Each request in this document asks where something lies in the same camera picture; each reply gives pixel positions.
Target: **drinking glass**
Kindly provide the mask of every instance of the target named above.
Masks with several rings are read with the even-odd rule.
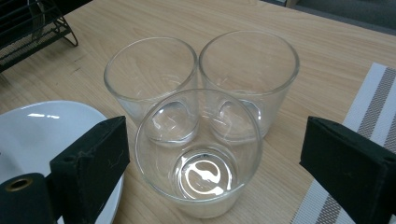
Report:
[[[256,172],[262,138],[254,117],[232,96],[181,91],[144,117],[134,156],[147,183],[177,208],[216,217],[233,206]]]
[[[220,35],[202,50],[205,88],[239,99],[264,137],[299,71],[299,57],[285,39],[262,31]]]
[[[197,87],[198,59],[190,45],[173,37],[138,40],[116,53],[105,84],[138,126],[164,97]]]

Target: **glass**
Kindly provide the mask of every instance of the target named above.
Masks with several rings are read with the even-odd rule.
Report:
[[[262,138],[237,99],[189,90],[151,108],[137,131],[134,156],[148,184],[177,208],[216,217],[233,206],[256,172]]]
[[[264,137],[299,71],[299,58],[283,38],[260,31],[220,35],[202,50],[199,68],[207,89],[239,99]]]
[[[136,126],[164,97],[197,87],[198,59],[187,43],[152,37],[121,49],[105,70],[107,89]]]

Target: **wire rack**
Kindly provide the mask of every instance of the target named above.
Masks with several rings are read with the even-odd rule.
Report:
[[[0,0],[0,72],[60,38],[78,45],[52,0]]]

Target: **glass rim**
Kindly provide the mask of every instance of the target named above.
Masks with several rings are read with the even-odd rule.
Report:
[[[271,37],[274,37],[278,40],[280,40],[281,42],[283,42],[286,47],[290,50],[291,54],[294,57],[294,61],[295,61],[295,65],[294,65],[294,69],[293,72],[290,74],[290,77],[284,82],[282,83],[282,85],[273,88],[269,91],[263,91],[263,92],[237,92],[237,91],[231,91],[231,90],[227,90],[227,89],[223,89],[222,87],[218,86],[216,83],[214,83],[211,78],[209,78],[209,76],[206,74],[204,66],[203,66],[203,60],[204,60],[204,56],[206,51],[210,48],[210,46],[212,44],[214,44],[215,42],[217,42],[218,40],[222,39],[224,36],[229,36],[229,35],[234,35],[234,34],[249,34],[249,33],[254,33],[254,34],[261,34],[261,35],[269,35]],[[202,74],[202,77],[210,82],[210,84],[212,84],[212,86],[216,87],[217,90],[221,90],[221,91],[225,91],[229,94],[235,95],[235,96],[244,96],[244,95],[249,95],[249,96],[265,96],[265,95],[272,95],[275,94],[279,91],[283,91],[285,90],[288,86],[290,86],[290,84],[294,81],[294,79],[297,77],[299,70],[300,70],[300,58],[298,56],[297,51],[295,50],[295,48],[284,38],[280,37],[279,35],[274,35],[272,33],[266,32],[266,31],[259,31],[259,30],[240,30],[240,31],[231,31],[229,33],[223,34],[223,35],[218,35],[215,38],[213,38],[212,40],[210,40],[202,49],[200,55],[199,55],[199,61],[198,61],[198,66],[199,66],[199,70]]]
[[[146,178],[146,175],[142,169],[142,166],[140,165],[139,162],[139,157],[137,156],[137,149],[138,149],[138,140],[139,140],[139,136],[142,133],[142,129],[143,126],[146,124],[147,120],[149,119],[149,117],[153,114],[155,114],[156,110],[161,108],[161,106],[163,106],[163,103],[178,96],[178,95],[182,95],[182,94],[186,94],[186,93],[190,93],[190,92],[213,92],[215,94],[221,94],[221,95],[225,95],[228,98],[232,99],[236,104],[238,104],[239,106],[241,106],[244,111],[247,113],[249,119],[252,121],[253,125],[254,125],[254,130],[255,130],[255,134],[257,136],[258,139],[258,143],[257,143],[257,156],[256,156],[256,160],[253,162],[254,165],[251,169],[251,172],[249,174],[249,176],[247,177],[247,180],[244,183],[239,183],[238,186],[236,186],[234,189],[227,191],[226,193],[217,195],[216,197],[210,198],[210,199],[202,199],[202,200],[196,200],[196,199],[186,199],[186,198],[181,198],[181,197],[177,197],[175,195],[166,193],[165,191],[161,190],[161,188],[159,188],[158,186],[156,186],[155,184],[153,184],[148,178]],[[191,89],[191,90],[186,90],[186,91],[180,91],[177,93],[174,93],[172,95],[167,96],[166,98],[162,99],[158,104],[156,104],[154,107],[152,107],[149,112],[146,114],[146,116],[142,119],[142,122],[140,123],[136,135],[135,135],[135,139],[134,139],[134,158],[135,158],[135,163],[136,166],[138,168],[139,173],[141,174],[141,176],[143,176],[144,180],[146,181],[146,183],[148,183],[155,191],[157,191],[159,194],[161,194],[162,196],[164,196],[165,198],[171,199],[173,201],[177,201],[177,202],[182,202],[182,203],[209,203],[209,202],[214,202],[216,200],[222,199],[222,198],[226,198],[231,194],[236,193],[238,190],[240,190],[241,188],[243,188],[250,180],[251,178],[256,174],[257,169],[261,163],[262,160],[262,152],[263,152],[263,139],[262,136],[260,134],[260,128],[259,128],[259,124],[257,123],[257,121],[255,120],[255,118],[253,117],[253,115],[249,112],[248,108],[242,104],[238,99],[236,99],[235,97],[231,96],[230,94],[227,94],[224,91],[216,91],[216,90],[210,90],[210,89]]]
[[[110,81],[109,81],[109,76],[110,76],[110,69],[112,64],[114,63],[114,61],[117,60],[117,58],[120,56],[120,54],[122,54],[125,50],[132,48],[133,46],[135,46],[136,44],[139,44],[141,42],[145,42],[145,41],[150,41],[150,40],[158,40],[158,39],[162,39],[162,40],[174,40],[180,44],[182,44],[183,46],[187,47],[187,49],[190,51],[192,59],[193,59],[193,65],[192,65],[192,69],[189,73],[189,75],[187,76],[187,78],[180,84],[178,85],[175,89],[165,92],[164,94],[159,94],[150,98],[134,98],[131,96],[125,96],[123,94],[120,94],[118,91],[114,90],[114,88],[111,86]],[[126,100],[126,101],[133,101],[133,102],[156,102],[158,101],[158,99],[162,99],[165,96],[171,95],[175,92],[180,91],[181,89],[183,89],[187,83],[189,83],[192,78],[196,75],[198,69],[198,56],[195,52],[195,50],[192,48],[192,46],[190,46],[187,42],[175,38],[175,37],[170,37],[170,36],[154,36],[154,37],[147,37],[147,38],[143,38],[143,39],[139,39],[125,47],[123,47],[122,49],[120,49],[118,52],[116,52],[108,61],[106,67],[105,67],[105,72],[104,72],[104,82],[105,82],[105,86],[107,87],[108,91],[110,91],[114,96],[116,96],[117,98],[120,98],[122,100]]]

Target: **wooden table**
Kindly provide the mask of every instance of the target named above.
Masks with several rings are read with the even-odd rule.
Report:
[[[256,0],[94,0],[65,16],[77,48],[57,41],[0,75],[0,113],[49,100],[91,105],[108,118],[125,115],[106,90],[108,59],[150,36],[174,36],[199,54],[217,35],[264,30],[298,51],[300,73],[265,136],[259,170],[226,215],[187,217],[128,166],[114,223],[290,223],[312,176],[300,165],[308,116],[342,122],[372,62],[396,66],[396,36]],[[130,149],[135,126],[128,119]]]

